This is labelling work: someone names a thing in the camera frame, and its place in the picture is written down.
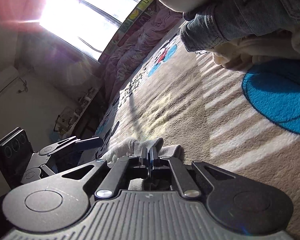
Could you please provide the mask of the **white quilted garment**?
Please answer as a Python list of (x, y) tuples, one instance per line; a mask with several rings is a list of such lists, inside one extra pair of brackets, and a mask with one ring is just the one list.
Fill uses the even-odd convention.
[[(135, 138), (129, 137), (109, 149), (101, 159), (105, 159), (109, 165), (114, 164), (117, 159), (123, 156), (141, 156), (142, 148), (150, 149), (155, 147), (158, 157), (176, 157), (183, 159), (184, 149), (181, 145), (164, 146), (164, 140), (161, 137), (138, 141)], [(164, 179), (131, 179), (128, 190), (132, 191), (166, 191), (170, 189), (170, 184)]]

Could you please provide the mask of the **cluttered dark desk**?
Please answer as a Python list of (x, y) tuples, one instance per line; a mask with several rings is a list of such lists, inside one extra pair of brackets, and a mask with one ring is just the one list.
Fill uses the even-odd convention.
[(82, 97), (78, 98), (78, 107), (65, 109), (57, 116), (53, 131), (57, 133), (57, 140), (76, 136), (79, 139), (92, 137), (107, 110), (103, 88), (90, 88)]

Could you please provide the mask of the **white air conditioner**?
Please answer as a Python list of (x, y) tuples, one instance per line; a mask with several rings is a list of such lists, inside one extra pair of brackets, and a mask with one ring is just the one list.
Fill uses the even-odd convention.
[(3, 69), (0, 72), (0, 93), (16, 79), (18, 79), (18, 77), (19, 73), (14, 67), (9, 66)]

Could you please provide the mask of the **Mickey Mouse plush blanket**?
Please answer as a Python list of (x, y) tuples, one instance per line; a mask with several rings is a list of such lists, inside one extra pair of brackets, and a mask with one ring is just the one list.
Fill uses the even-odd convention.
[(294, 204), (300, 239), (300, 61), (225, 69), (184, 48), (180, 21), (109, 103), (95, 135), (111, 148), (127, 137), (179, 144), (202, 160), (275, 186)]

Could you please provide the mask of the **wooden framed window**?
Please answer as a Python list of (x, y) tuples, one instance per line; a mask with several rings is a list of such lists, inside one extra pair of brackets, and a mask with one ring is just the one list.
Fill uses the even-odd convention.
[(40, 26), (98, 60), (141, 0), (46, 0)]

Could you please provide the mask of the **colourful alphabet foam mat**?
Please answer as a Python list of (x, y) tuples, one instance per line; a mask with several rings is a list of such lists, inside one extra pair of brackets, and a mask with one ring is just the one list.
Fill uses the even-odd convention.
[(141, 0), (120, 25), (119, 29), (99, 57), (98, 62), (105, 64), (114, 51), (123, 46), (128, 38), (139, 30), (156, 13), (156, 0)]

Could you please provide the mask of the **pink quilted duvet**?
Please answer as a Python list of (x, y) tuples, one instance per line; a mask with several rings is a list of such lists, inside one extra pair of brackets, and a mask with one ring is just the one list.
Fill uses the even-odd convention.
[(181, 17), (181, 13), (163, 8), (115, 50), (106, 64), (104, 74), (106, 102), (113, 100), (125, 81)]

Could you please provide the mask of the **cream folded fleece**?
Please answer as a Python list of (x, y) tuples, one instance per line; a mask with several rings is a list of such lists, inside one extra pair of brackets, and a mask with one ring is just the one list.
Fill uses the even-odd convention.
[(213, 61), (226, 69), (273, 59), (300, 59), (300, 27), (279, 30), (263, 36), (247, 36), (210, 49)]

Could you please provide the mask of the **folded blue jeans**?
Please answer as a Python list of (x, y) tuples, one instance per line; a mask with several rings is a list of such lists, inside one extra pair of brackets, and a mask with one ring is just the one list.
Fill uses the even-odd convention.
[(300, 23), (300, 0), (212, 0), (180, 31), (189, 52)]

